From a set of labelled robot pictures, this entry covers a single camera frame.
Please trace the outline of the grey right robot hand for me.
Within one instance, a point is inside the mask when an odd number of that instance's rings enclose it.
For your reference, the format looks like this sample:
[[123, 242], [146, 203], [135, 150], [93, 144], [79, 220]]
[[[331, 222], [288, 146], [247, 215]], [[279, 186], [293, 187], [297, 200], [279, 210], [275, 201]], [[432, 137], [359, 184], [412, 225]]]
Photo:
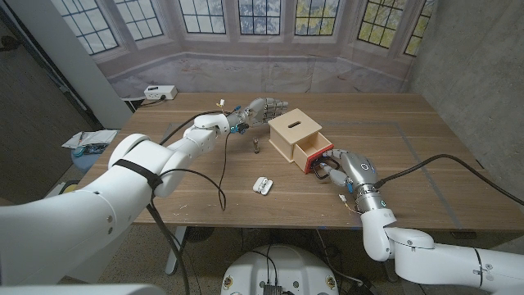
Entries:
[[336, 170], [327, 164], [322, 168], [330, 180], [338, 186], [346, 186], [350, 193], [364, 195], [376, 192], [377, 172], [372, 162], [362, 155], [341, 149], [331, 149], [323, 153], [341, 165], [342, 170]]

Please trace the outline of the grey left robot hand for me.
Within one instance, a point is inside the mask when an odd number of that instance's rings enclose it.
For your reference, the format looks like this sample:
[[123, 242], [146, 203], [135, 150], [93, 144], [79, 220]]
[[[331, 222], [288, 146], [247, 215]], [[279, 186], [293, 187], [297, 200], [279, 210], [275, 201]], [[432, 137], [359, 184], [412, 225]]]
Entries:
[[226, 116], [231, 133], [244, 134], [251, 127], [257, 127], [283, 114], [288, 102], [276, 98], [257, 98], [246, 108], [236, 107]]

